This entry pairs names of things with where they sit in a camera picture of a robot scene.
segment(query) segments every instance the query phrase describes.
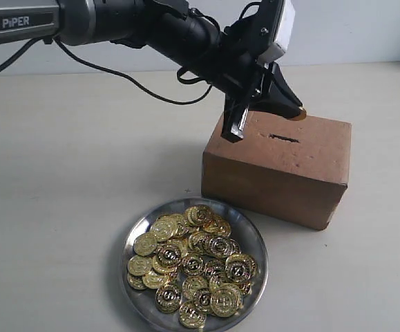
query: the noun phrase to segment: coin stack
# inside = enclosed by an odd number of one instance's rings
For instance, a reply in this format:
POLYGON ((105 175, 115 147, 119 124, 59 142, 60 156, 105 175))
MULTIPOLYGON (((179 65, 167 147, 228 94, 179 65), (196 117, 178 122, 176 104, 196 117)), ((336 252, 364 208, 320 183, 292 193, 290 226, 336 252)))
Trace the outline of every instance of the coin stack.
POLYGON ((134 242, 127 281, 137 291, 157 290, 157 309, 178 310, 185 327, 204 327, 207 315, 231 317, 251 292, 258 264, 230 235, 229 223, 206 205, 159 216, 134 242))

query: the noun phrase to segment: white wall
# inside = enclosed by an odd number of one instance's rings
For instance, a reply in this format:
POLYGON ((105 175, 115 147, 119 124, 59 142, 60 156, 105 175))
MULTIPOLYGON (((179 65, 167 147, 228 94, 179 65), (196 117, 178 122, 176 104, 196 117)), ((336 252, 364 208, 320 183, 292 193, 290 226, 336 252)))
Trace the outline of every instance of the white wall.
MULTIPOLYGON (((191 6, 218 19, 222 26, 238 17, 249 0, 190 0, 191 6)), ((400 0, 293 0, 294 35, 284 65, 400 60, 400 0)), ((20 43, 0 46, 0 63, 20 43)), ((85 59, 122 71, 172 70, 177 65, 150 48, 131 50, 110 43, 80 46, 85 59)), ((5 74, 85 73, 56 46, 37 45, 5 74)))

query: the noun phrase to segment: black robot arm segment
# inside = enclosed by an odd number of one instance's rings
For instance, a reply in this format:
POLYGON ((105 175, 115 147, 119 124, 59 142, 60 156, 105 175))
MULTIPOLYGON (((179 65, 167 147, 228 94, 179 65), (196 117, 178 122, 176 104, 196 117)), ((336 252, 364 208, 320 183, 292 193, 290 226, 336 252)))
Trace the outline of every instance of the black robot arm segment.
POLYGON ((0 0, 0 44, 49 37, 71 46, 102 41, 150 46, 181 65, 181 83, 206 81, 225 93, 222 137, 238 142, 249 109, 305 117, 275 62, 287 51, 293 5, 290 0, 256 5, 256 14, 221 30, 186 0, 0 0), (186 72, 198 77, 183 79, 186 72))

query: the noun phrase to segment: black cable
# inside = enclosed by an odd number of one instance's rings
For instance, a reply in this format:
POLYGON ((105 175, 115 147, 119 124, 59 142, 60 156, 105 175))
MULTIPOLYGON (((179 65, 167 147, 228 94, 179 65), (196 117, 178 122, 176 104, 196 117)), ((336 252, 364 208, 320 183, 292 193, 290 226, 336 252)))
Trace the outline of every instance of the black cable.
POLYGON ((209 86, 209 88, 207 88, 206 92, 199 98, 195 99, 195 100, 191 100, 188 102, 178 102, 177 100, 171 100, 165 97, 162 97, 161 95, 158 95, 157 93, 152 92, 151 90, 149 90, 148 88, 146 88, 144 85, 140 84, 135 78, 131 77, 130 75, 121 73, 119 71, 114 71, 113 69, 109 69, 109 68, 105 68, 102 66, 98 66, 96 64, 92 64, 90 62, 87 62, 83 59, 80 59, 78 56, 76 56, 74 53, 72 53, 66 46, 64 46, 64 44, 59 40, 59 39, 54 39, 55 42, 57 43, 57 45, 73 60, 75 60, 76 62, 83 64, 84 66, 93 68, 93 69, 97 69, 98 71, 104 71, 105 73, 108 74, 112 74, 115 76, 119 76, 122 77, 126 80, 128 80, 129 82, 134 83, 134 85, 136 85, 136 87, 138 87, 139 89, 143 90, 145 93, 149 94, 150 96, 161 100, 162 102, 168 102, 169 104, 174 104, 174 105, 180 105, 180 106, 184 106, 184 105, 192 105, 192 104, 196 104, 197 102, 200 102, 201 100, 205 99, 208 94, 211 92, 212 90, 212 85, 209 86))
POLYGON ((243 19, 243 18, 244 18, 244 15, 246 14, 246 12, 247 12, 250 8, 252 8, 252 7, 254 7, 254 6, 259 6, 260 4, 261 4, 261 1, 254 1, 254 2, 248 3, 247 6, 245 6, 244 9, 242 10, 241 15, 240 15, 240 18, 239 18, 238 20, 243 19))
POLYGON ((34 38, 24 44, 12 57, 0 65, 0 73, 16 62, 32 45, 39 41, 41 41, 41 38, 34 38))
POLYGON ((182 76, 189 71, 189 68, 192 68, 192 66, 195 66, 197 63, 201 62, 204 58, 208 57, 210 53, 212 53, 214 46, 220 40, 220 34, 221 34, 220 24, 213 17, 204 15, 197 8, 191 9, 191 15, 194 17, 204 17, 206 20, 211 22, 213 24, 213 26, 215 26, 216 30, 218 31, 218 35, 216 37, 215 43, 214 44, 211 43, 210 47, 208 47, 208 49, 206 49, 205 52, 203 52, 199 57, 197 57, 195 60, 193 60, 190 64, 181 67, 177 71, 177 80, 179 81, 179 83, 186 84, 186 85, 197 84, 199 82, 206 81, 206 79, 201 78, 201 77, 196 77, 196 78, 186 80, 186 79, 182 78, 182 76))

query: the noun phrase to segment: plate rim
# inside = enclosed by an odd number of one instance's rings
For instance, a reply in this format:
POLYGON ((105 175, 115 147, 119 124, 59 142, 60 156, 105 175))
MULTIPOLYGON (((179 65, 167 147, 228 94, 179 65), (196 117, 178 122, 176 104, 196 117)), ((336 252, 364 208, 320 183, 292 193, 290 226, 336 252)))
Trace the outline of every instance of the plate rim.
POLYGON ((123 262, 123 256, 124 256, 124 249, 126 247, 127 241, 130 237, 130 235, 134 232, 134 230, 139 226, 139 224, 145 220, 145 218, 150 215, 153 211, 158 210, 159 208, 162 208, 165 205, 170 205, 173 203, 178 203, 178 202, 182 202, 182 201, 186 201, 186 200, 203 200, 203 201, 208 201, 208 202, 212 202, 212 203, 217 203, 220 205, 226 205, 227 207, 237 211, 239 214, 241 214, 243 217, 246 218, 246 220, 248 220, 248 222, 251 224, 252 228, 255 230, 256 234, 258 235, 258 238, 260 239, 260 243, 265 255, 265 279, 264 282, 261 286, 260 292, 258 294, 258 296, 255 298, 254 303, 247 309, 247 311, 240 316, 240 319, 235 320, 232 323, 229 323, 228 325, 223 326, 222 328, 219 329, 215 329, 212 330, 211 332, 224 332, 227 331, 229 329, 231 329, 232 327, 235 327, 236 325, 238 325, 239 323, 241 323, 247 316, 250 315, 250 313, 255 309, 255 307, 257 306, 257 304, 259 303, 259 301, 261 300, 261 297, 263 296, 263 293, 265 291, 266 285, 267 285, 267 280, 269 279, 269 254, 267 252, 267 248, 264 242, 263 237, 261 236, 260 231, 258 230, 258 228, 255 226, 255 224, 253 223, 253 221, 247 217, 247 215, 243 212, 241 212, 241 210, 239 210, 238 208, 225 203, 223 201, 218 201, 216 199, 209 199, 209 198, 205 198, 205 197, 201 197, 201 196, 190 196, 190 197, 184 197, 181 199, 173 199, 172 201, 167 201, 166 203, 163 204, 159 204, 156 205, 155 207, 147 210, 146 213, 144 213, 140 218, 138 218, 138 220, 133 224, 133 226, 131 227, 131 229, 128 231, 127 235, 125 236, 124 240, 123 240, 123 244, 122 244, 122 252, 120 254, 120 261, 118 264, 118 271, 119 271, 119 276, 120 276, 120 286, 122 289, 122 293, 125 296, 125 298, 128 300, 130 306, 132 306, 132 308, 134 309, 135 312, 137 312, 140 315, 140 319, 144 320, 148 325, 150 325, 155 331, 161 331, 161 332, 166 332, 167 329, 166 328, 162 328, 161 326, 159 326, 158 324, 150 321, 140 310, 138 310, 138 308, 134 305, 132 299, 129 297, 129 294, 126 291, 126 286, 124 283, 124 279, 123 279, 123 272, 124 272, 124 262, 123 262))

